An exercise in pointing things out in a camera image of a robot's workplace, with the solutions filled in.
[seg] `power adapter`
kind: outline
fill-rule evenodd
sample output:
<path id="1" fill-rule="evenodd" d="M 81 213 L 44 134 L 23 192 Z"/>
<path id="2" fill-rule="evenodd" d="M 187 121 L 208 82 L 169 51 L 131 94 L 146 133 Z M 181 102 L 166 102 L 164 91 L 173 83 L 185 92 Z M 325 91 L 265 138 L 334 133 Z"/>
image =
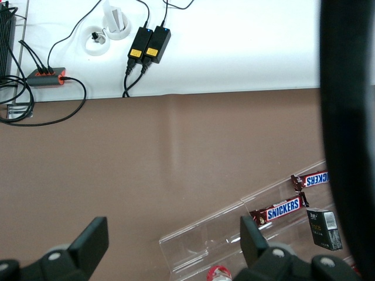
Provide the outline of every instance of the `power adapter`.
<path id="1" fill-rule="evenodd" d="M 157 26 L 148 42 L 145 56 L 150 57 L 153 63 L 160 63 L 170 38 L 171 30 Z"/>
<path id="2" fill-rule="evenodd" d="M 138 28 L 133 44 L 128 53 L 129 59 L 134 59 L 136 63 L 142 64 L 142 58 L 147 48 L 148 42 L 153 34 L 153 31 L 148 28 Z"/>

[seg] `transparent plastic shelf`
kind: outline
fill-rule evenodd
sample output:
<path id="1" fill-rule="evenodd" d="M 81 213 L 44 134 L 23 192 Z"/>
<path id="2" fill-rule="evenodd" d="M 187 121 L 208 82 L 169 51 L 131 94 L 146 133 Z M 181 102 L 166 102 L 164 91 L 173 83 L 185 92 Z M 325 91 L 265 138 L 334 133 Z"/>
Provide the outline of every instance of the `transparent plastic shelf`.
<path id="1" fill-rule="evenodd" d="M 321 161 L 295 174 L 303 175 L 325 169 L 325 161 Z M 310 207 L 332 210 L 337 217 L 328 183 L 306 187 L 303 191 Z M 223 265 L 233 276 L 237 275 L 247 266 L 240 247 L 240 217 L 296 195 L 288 177 L 161 238 L 159 243 L 171 271 L 170 281 L 206 280 L 207 271 L 214 265 Z M 320 254 L 352 260 L 340 225 L 342 250 L 332 252 L 314 244 L 306 208 L 273 220 L 261 226 L 260 230 L 268 242 L 289 245 L 299 258 L 307 262 Z"/>
<path id="2" fill-rule="evenodd" d="M 240 247 L 242 201 L 160 239 L 170 280 L 206 280 L 209 268 L 221 264 L 232 274 L 246 267 Z"/>

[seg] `black box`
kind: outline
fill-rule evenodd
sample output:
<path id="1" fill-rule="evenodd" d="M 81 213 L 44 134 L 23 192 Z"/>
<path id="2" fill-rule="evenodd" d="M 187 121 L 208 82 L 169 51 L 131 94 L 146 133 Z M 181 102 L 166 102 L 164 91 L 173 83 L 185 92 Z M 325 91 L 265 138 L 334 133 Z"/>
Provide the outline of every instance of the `black box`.
<path id="1" fill-rule="evenodd" d="M 331 251 L 342 249 L 335 214 L 332 211 L 308 208 L 307 215 L 315 245 Z"/>

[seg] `snickers logo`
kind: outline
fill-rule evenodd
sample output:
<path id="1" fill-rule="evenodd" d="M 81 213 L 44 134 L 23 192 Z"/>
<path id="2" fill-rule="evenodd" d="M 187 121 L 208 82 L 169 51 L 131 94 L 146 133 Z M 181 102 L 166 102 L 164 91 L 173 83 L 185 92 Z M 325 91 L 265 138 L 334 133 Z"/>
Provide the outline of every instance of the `snickers logo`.
<path id="1" fill-rule="evenodd" d="M 299 197 L 293 199 L 292 201 L 287 201 L 278 206 L 275 206 L 272 209 L 267 210 L 267 221 L 271 221 L 275 218 L 282 217 L 283 215 L 289 214 L 297 209 L 300 206 Z"/>
<path id="2" fill-rule="evenodd" d="M 306 177 L 305 187 L 327 182 L 329 182 L 328 172 L 312 174 L 311 176 Z"/>

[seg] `yellow label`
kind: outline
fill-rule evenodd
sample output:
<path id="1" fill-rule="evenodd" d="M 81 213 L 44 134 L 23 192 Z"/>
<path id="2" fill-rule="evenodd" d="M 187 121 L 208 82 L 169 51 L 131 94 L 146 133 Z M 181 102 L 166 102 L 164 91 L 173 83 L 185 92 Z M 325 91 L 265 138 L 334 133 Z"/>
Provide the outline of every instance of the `yellow label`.
<path id="1" fill-rule="evenodd" d="M 142 51 L 131 49 L 130 55 L 133 57 L 141 57 Z"/>
<path id="2" fill-rule="evenodd" d="M 150 56 L 156 57 L 158 54 L 159 50 L 153 49 L 153 48 L 148 48 L 146 54 L 149 54 Z"/>

